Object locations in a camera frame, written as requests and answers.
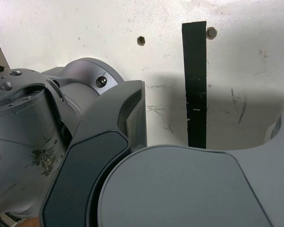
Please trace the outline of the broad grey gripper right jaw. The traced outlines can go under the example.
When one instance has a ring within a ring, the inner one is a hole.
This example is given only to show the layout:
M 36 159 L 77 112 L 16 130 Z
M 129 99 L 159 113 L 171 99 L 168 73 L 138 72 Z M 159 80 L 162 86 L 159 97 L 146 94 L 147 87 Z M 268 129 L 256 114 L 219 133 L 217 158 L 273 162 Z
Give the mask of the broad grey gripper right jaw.
M 101 227 L 284 227 L 284 114 L 267 143 L 211 151 L 154 146 L 109 173 Z

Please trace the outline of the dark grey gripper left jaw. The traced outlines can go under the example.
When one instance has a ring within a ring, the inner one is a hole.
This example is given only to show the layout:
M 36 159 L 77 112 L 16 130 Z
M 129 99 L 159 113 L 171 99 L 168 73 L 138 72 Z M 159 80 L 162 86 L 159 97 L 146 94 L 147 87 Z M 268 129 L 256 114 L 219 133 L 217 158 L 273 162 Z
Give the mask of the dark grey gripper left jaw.
M 122 82 L 83 115 L 40 213 L 43 227 L 95 227 L 101 188 L 113 168 L 147 146 L 145 84 Z

